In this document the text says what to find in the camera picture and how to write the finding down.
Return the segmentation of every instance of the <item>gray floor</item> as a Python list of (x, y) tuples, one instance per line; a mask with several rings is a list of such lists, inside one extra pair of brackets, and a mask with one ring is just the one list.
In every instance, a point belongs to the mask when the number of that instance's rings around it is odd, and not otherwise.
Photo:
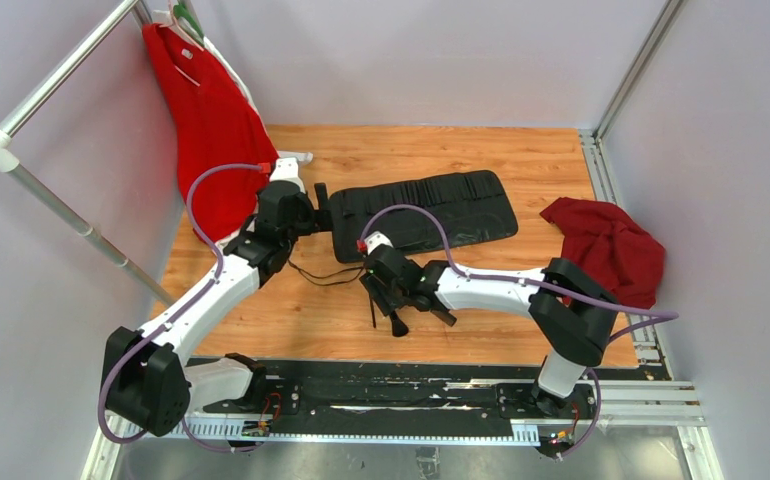
[(186, 440), (141, 440), (122, 450), (122, 480), (462, 480), (689, 478), (673, 428), (597, 431), (569, 459), (556, 463), (532, 448), (415, 445), (267, 444), (248, 454), (206, 452)]

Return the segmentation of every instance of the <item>black cable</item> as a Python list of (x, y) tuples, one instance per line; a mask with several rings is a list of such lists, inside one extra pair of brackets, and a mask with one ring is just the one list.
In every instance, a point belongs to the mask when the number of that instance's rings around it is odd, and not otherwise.
[[(364, 267), (360, 265), (358, 267), (345, 268), (343, 270), (339, 270), (337, 272), (330, 273), (329, 275), (315, 275), (313, 273), (310, 273), (310, 272), (306, 271), (304, 268), (298, 266), (297, 264), (292, 262), (290, 259), (288, 260), (288, 265), (291, 268), (293, 268), (294, 270), (296, 270), (297, 272), (299, 272), (300, 275), (303, 278), (305, 278), (307, 282), (311, 283), (312, 285), (317, 285), (318, 287), (331, 287), (331, 286), (334, 286), (334, 285), (344, 285), (344, 284), (347, 284), (347, 283), (352, 283), (352, 282), (356, 281), (358, 279), (358, 277), (361, 276), (361, 272), (364, 271)], [(313, 279), (316, 279), (316, 280), (326, 280), (328, 278), (334, 277), (335, 275), (340, 275), (342, 273), (348, 273), (348, 272), (356, 272), (356, 274), (355, 274), (355, 276), (353, 278), (350, 278), (348, 280), (339, 280), (339, 281), (336, 281), (336, 282), (329, 282), (329, 283), (318, 283), (318, 282), (313, 280)]]

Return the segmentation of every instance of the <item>metal pole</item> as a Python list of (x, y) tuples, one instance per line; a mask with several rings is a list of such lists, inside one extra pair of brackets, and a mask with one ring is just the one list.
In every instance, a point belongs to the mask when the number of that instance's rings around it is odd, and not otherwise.
[(135, 9), (132, 10), (132, 12), (135, 14), (135, 17), (138, 18), (138, 22), (140, 22), (141, 25), (149, 25), (152, 23), (152, 17), (149, 13), (149, 6), (146, 4), (146, 0), (138, 0), (137, 3), (135, 3)]
[(632, 65), (626, 72), (620, 87), (618, 87), (614, 97), (612, 97), (612, 101), (609, 102), (609, 106), (606, 107), (603, 117), (600, 118), (600, 123), (594, 129), (594, 138), (598, 143), (602, 142), (602, 139), (609, 133), (612, 125), (615, 123), (615, 119), (618, 117), (618, 113), (620, 113), (621, 107), (629, 98), (632, 89), (638, 83), (638, 79), (641, 78), (641, 74), (650, 63), (656, 48), (662, 42), (662, 39), (665, 38), (665, 34), (673, 24), (680, 7), (684, 3), (685, 0), (667, 0), (665, 2), (665, 6), (662, 8), (661, 13), (659, 13), (656, 23), (650, 29), (647, 39), (644, 40), (644, 44), (635, 56), (635, 60), (633, 60)]
[(150, 277), (141, 267), (137, 266), (129, 257), (114, 246), (107, 238), (103, 237), (91, 224), (76, 213), (57, 195), (52, 193), (36, 176), (26, 170), (23, 165), (17, 165), (16, 168), (7, 172), (10, 177), (22, 185), (35, 198), (46, 205), (52, 213), (58, 215), (67, 225), (76, 231), (79, 236), (84, 237), (91, 245), (96, 247), (103, 255), (111, 260), (115, 265), (126, 271), (132, 278), (144, 284), (152, 291), (158, 300), (167, 306), (173, 304), (173, 297), (170, 296), (154, 278)]
[(32, 175), (31, 172), (20, 164), (20, 160), (14, 156), (10, 151), (5, 148), (5, 142), (7, 138), (2, 137), (0, 132), (0, 138), (3, 140), (0, 144), (0, 172), (6, 173), (20, 185), (22, 185), (29, 193), (35, 196), (44, 205), (47, 206), (53, 213), (58, 215), (61, 220), (64, 220), (67, 225), (76, 231), (85, 240), (91, 243), (97, 250), (102, 252), (109, 260), (114, 262), (115, 265), (122, 268), (130, 276), (136, 279), (138, 282), (146, 285), (153, 295), (158, 298), (165, 305), (173, 304), (173, 297), (170, 296), (158, 282), (152, 277), (147, 275), (146, 272), (133, 261), (129, 259), (123, 252), (115, 247), (105, 237), (100, 235), (84, 218), (79, 216), (70, 206), (64, 203), (63, 200), (58, 198), (57, 195), (52, 193), (52, 190), (47, 188), (46, 185), (41, 183), (37, 177)]
[(65, 80), (76, 70), (76, 68), (88, 58), (88, 55), (93, 52), (96, 47), (102, 42), (108, 34), (114, 30), (123, 18), (132, 11), (132, 8), (138, 0), (125, 0), (120, 3), (117, 8), (108, 14), (105, 19), (94, 28), (82, 43), (67, 55), (64, 60), (61, 61), (55, 70), (50, 72), (47, 78), (38, 85), (32, 93), (29, 94), (19, 105), (15, 108), (5, 120), (0, 122), (0, 130), (8, 134), (9, 137), (13, 137), (29, 118), (38, 111), (41, 105), (46, 102), (49, 97), (58, 90)]

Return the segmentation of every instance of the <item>red t-shirt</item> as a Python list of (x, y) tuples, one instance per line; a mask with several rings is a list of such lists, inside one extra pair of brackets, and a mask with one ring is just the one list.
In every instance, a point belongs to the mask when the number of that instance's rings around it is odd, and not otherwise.
[[(211, 53), (158, 24), (145, 26), (143, 37), (176, 124), (183, 199), (194, 180), (212, 167), (276, 161), (258, 114)], [(194, 194), (192, 224), (196, 221), (212, 241), (240, 229), (267, 181), (267, 174), (251, 170), (226, 170), (206, 178)]]

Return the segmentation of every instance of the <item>clothes rail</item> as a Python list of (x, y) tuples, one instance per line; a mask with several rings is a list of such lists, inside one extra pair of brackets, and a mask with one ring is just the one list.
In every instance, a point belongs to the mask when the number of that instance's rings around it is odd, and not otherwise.
[(150, 277), (141, 267), (120, 251), (107, 238), (102, 236), (90, 223), (64, 203), (55, 193), (37, 177), (20, 164), (20, 160), (8, 150), (11, 138), (29, 121), (67, 78), (96, 49), (97, 46), (129, 14), (133, 13), (141, 24), (150, 20), (150, 12), (145, 0), (125, 0), (121, 2), (82, 42), (70, 52), (61, 63), (50, 72), (31, 94), (29, 94), (0, 123), (0, 172), (8, 174), (23, 186), (53, 213), (76, 231), (81, 237), (97, 248), (115, 265), (123, 269), (137, 282), (146, 286), (152, 294), (165, 305), (173, 304), (173, 297), (158, 282)]

